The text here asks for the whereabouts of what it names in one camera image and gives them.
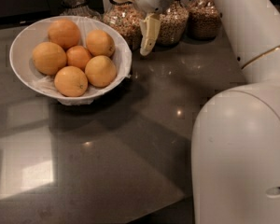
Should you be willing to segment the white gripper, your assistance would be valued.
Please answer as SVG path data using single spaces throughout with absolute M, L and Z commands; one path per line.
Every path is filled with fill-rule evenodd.
M 114 0 L 116 3 L 133 2 L 136 7 L 143 10 L 147 16 L 140 21 L 142 41 L 140 54 L 148 56 L 153 50 L 159 36 L 161 22 L 160 15 L 156 13 L 164 12 L 174 0 Z

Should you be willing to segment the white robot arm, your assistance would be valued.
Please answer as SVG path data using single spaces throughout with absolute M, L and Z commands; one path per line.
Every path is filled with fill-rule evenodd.
M 280 12 L 270 0 L 214 0 L 243 86 L 201 109 L 183 224 L 280 224 Z

